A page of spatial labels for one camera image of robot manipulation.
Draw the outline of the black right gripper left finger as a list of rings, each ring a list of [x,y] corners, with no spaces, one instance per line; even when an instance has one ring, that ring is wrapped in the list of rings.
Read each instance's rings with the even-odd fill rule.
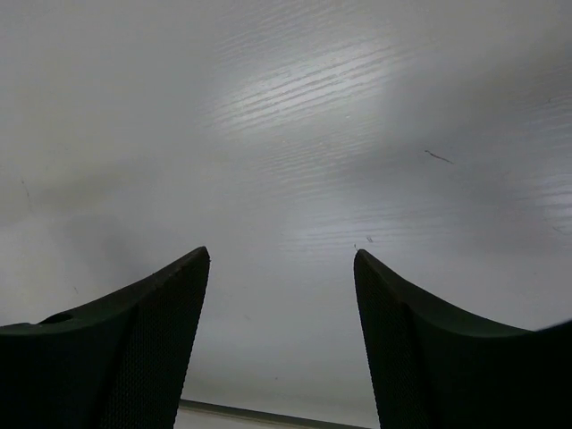
[[[200,247],[100,299],[3,326],[2,427],[173,427],[209,267]]]

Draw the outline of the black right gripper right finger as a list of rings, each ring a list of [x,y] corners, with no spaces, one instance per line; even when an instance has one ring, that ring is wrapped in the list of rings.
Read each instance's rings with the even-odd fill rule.
[[[528,331],[494,322],[365,250],[353,270],[381,427],[570,427],[570,323]]]

